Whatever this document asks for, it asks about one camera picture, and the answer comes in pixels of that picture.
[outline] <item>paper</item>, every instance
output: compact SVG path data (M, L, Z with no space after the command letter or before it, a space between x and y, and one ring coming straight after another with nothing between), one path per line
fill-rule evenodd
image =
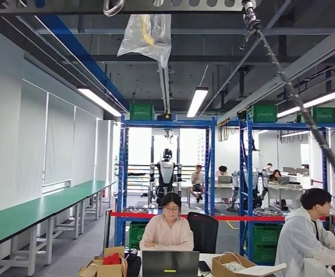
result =
M273 267L268 267L268 266L265 266L265 265L256 265L255 267L249 267L246 269L236 271L236 273L237 274L249 275L249 276L263 277L263 276L268 276L270 274L273 274L274 272L277 272L277 271L284 269L286 267L287 267L287 265L285 263L274 265Z

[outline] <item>pink shirt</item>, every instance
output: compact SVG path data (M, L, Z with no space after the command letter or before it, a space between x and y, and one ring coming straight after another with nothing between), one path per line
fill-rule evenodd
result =
M153 248L144 246L144 242L154 242ZM154 216L144 229L144 233L139 243L141 250L156 251L192 251L194 249L194 234L185 218L178 217L178 220L169 227L163 215Z

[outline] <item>green storage crate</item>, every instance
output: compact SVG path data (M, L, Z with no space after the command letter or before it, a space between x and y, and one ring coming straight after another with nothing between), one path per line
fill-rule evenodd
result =
M254 246L277 246L283 225L280 224L253 224Z
M252 261L254 263L274 263L277 246L253 246Z
M300 122L305 123L302 114L298 114ZM315 123L335 123L335 108L313 107L311 116Z
M129 248L139 250L139 242L147 222L131 222L129 226Z
M253 105L247 110L252 122L277 122L277 107L275 105Z
M152 104L131 104L130 120L154 120L154 109Z

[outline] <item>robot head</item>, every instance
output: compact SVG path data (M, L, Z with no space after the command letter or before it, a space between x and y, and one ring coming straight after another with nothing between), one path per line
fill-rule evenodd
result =
M164 161L167 162L171 160L172 157L172 152L172 150L169 149L169 148L166 148L163 150L163 152L163 158Z

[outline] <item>fluorescent light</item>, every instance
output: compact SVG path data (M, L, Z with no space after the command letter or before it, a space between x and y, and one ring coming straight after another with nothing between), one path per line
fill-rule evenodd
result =
M292 136L297 136L299 134L308 134L310 131L302 131L302 132L295 132L295 133L290 133L290 134L283 134L282 137L292 137Z
M208 92L208 88L197 88L187 117L195 117Z
M104 100L101 99L100 97L97 96L96 94L95 94L94 92L91 91L89 88L78 88L79 92L80 92L81 94L86 96L86 98L106 110L108 111L109 113L116 116L116 117L120 117L121 114L118 111L116 111L116 109L111 107L110 105L106 103Z
M335 99L335 92L332 92L332 93L328 94L328 95L324 95L324 96L322 96L321 98L317 98L315 100L312 100L312 101L305 103L303 106L305 108L310 108L310 107L316 106L316 105L318 105L318 104L328 102L328 101L330 101L330 100L333 100L333 99ZM290 110L282 111L281 113L278 113L277 115L277 117L278 117L278 118L284 117L285 115L293 114L293 113L296 113L297 111L299 111L299 107L291 108Z

